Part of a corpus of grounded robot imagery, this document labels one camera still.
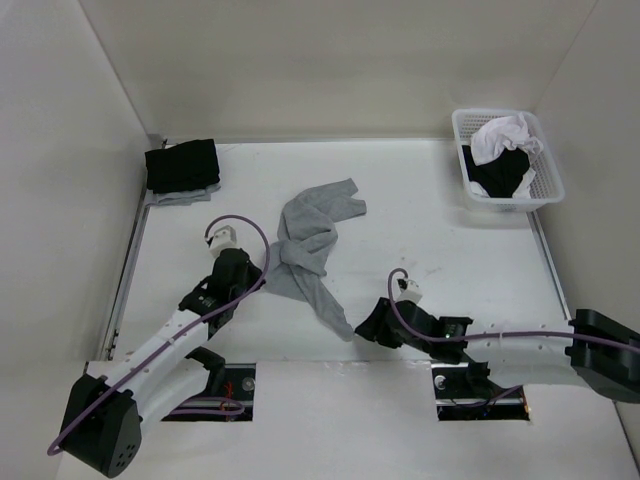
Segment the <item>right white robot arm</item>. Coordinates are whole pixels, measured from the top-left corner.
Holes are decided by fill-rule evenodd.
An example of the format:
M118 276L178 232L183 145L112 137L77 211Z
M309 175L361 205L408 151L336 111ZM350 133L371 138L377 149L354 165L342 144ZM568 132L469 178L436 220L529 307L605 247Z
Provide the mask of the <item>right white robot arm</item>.
M381 346L410 346L445 364L465 363L464 384L483 396L496 387L575 385L617 402L639 402L639 334L589 309L545 333L510 337L497 323L435 317L410 300L381 297L355 333Z

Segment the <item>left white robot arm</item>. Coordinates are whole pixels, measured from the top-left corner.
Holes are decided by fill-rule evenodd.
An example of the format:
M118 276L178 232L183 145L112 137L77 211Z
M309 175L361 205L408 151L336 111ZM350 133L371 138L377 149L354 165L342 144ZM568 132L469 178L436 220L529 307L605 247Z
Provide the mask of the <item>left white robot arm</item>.
M109 479L120 475L152 425L197 394L221 393L224 360L205 345L263 282L248 253L223 249L212 273L149 340L106 374L85 373L74 383L48 455L66 452Z

